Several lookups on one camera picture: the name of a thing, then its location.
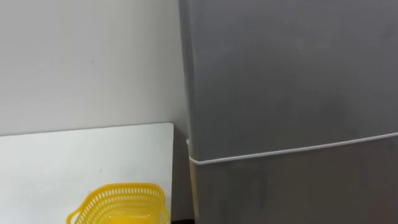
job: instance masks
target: refrigerator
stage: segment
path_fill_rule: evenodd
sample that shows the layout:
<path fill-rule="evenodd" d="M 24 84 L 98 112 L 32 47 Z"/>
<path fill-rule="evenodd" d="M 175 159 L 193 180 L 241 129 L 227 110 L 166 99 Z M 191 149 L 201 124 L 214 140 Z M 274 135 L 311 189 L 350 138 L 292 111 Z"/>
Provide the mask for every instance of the refrigerator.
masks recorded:
<path fill-rule="evenodd" d="M 398 223 L 398 1 L 179 9 L 196 223 Z"/>

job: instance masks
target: white trim line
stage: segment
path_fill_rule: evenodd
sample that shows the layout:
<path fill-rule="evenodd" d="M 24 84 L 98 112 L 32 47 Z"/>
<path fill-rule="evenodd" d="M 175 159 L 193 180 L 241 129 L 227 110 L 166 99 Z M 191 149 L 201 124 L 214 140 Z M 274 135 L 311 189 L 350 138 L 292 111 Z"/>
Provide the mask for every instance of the white trim line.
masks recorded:
<path fill-rule="evenodd" d="M 258 157 L 273 156 L 273 155 L 280 155 L 280 154 L 293 153 L 293 152 L 303 152 L 303 151 L 309 151 L 309 150 L 324 149 L 327 147 L 345 146 L 348 144 L 356 144 L 356 143 L 373 141 L 373 140 L 384 139 L 384 138 L 391 138 L 391 137 L 396 137 L 396 136 L 398 136 L 398 133 L 382 134 L 379 136 L 354 139 L 354 140 L 342 141 L 342 142 L 335 142 L 335 143 L 329 143 L 329 144 L 322 144 L 322 145 L 317 145 L 317 146 L 300 147 L 300 148 L 295 148 L 295 149 L 284 149 L 284 150 L 273 151 L 273 152 L 262 152 L 262 153 L 255 153 L 255 154 L 243 155 L 243 156 L 225 157 L 225 158 L 220 158 L 220 159 L 209 159 L 206 161 L 197 161 L 197 160 L 192 159 L 191 157 L 189 157 L 189 159 L 194 164 L 200 166 L 200 165 L 207 165 L 207 164 L 215 164 L 215 163 L 219 163 L 219 162 L 230 162 L 230 161 L 238 161 L 238 160 L 242 160 L 242 159 L 253 159 L 253 158 L 258 158 Z"/>

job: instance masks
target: yellow object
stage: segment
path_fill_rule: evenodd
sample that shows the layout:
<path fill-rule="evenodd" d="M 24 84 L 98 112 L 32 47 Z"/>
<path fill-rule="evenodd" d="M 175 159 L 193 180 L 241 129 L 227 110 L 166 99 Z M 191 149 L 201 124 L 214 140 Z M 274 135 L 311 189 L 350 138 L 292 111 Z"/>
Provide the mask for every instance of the yellow object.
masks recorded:
<path fill-rule="evenodd" d="M 155 184 L 108 184 L 90 193 L 67 218 L 74 224 L 164 224 L 169 212 L 163 190 Z"/>

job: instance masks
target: white board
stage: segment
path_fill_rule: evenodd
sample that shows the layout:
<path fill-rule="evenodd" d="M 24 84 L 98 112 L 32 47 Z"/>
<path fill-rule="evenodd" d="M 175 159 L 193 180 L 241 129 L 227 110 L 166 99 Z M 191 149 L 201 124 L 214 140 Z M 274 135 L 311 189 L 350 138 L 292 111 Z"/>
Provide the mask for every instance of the white board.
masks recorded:
<path fill-rule="evenodd" d="M 171 209 L 170 123 L 0 137 L 0 223 L 65 223 L 108 183 L 153 182 Z"/>

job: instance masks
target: basket handle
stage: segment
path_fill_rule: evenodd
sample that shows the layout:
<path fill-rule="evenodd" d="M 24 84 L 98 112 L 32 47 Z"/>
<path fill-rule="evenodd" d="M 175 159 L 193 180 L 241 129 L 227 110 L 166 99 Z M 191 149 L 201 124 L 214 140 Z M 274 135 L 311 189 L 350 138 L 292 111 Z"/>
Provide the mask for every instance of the basket handle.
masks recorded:
<path fill-rule="evenodd" d="M 80 212 L 80 208 L 76 209 L 71 214 L 69 214 L 67 217 L 67 224 L 71 224 L 70 222 L 71 222 L 72 218 L 79 212 Z"/>
<path fill-rule="evenodd" d="M 166 224 L 167 221 L 170 219 L 170 213 L 167 210 L 167 208 L 165 208 L 164 206 L 162 206 L 162 214 L 163 214 L 163 220 L 161 221 L 160 224 Z"/>

